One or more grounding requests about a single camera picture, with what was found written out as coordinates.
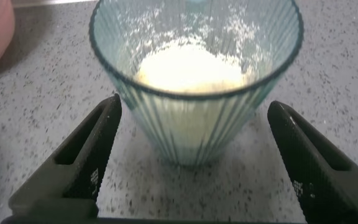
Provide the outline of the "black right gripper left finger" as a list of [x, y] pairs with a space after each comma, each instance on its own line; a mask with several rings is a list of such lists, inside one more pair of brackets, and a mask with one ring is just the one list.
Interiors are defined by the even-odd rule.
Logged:
[[93, 218], [122, 115], [119, 95], [100, 102], [9, 199], [14, 215]]

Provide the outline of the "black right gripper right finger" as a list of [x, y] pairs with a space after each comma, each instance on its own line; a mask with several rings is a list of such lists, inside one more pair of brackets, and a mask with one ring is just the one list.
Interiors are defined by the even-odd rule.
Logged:
[[358, 223], [358, 165], [290, 106], [268, 123], [308, 223]]

